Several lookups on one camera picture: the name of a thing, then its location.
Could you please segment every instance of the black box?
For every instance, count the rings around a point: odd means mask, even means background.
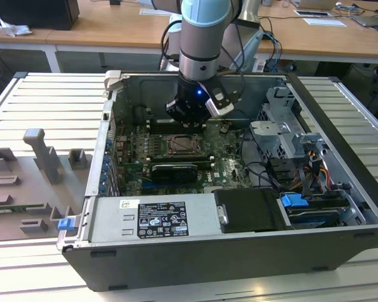
[[[0,0],[0,18],[14,25],[70,30],[80,10],[77,0]]]

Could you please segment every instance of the black plastic cover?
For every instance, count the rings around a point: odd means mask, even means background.
[[[285,230],[277,204],[278,193],[269,189],[241,188],[214,192],[217,206],[223,206],[228,224],[223,233],[268,232]]]

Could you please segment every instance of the blue connector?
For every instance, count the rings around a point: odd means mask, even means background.
[[[285,194],[282,198],[282,203],[287,206],[309,206],[308,201],[301,197],[301,194]]]
[[[98,189],[100,190],[100,192],[105,192],[106,191],[106,186],[104,184],[100,184],[98,186]]]
[[[73,231],[74,224],[76,223],[76,219],[73,218],[62,218],[59,220],[59,224],[57,225],[57,229],[59,231]]]

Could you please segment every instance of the warning label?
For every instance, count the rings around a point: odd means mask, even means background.
[[[141,203],[137,224],[137,236],[141,239],[189,236],[184,202]]]

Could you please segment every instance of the blue tab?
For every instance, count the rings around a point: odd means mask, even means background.
[[[308,201],[301,198],[301,194],[286,194],[282,197],[284,206],[309,206]]]
[[[57,229],[59,231],[72,231],[74,230],[74,224],[76,222],[75,218],[62,218],[59,220]]]

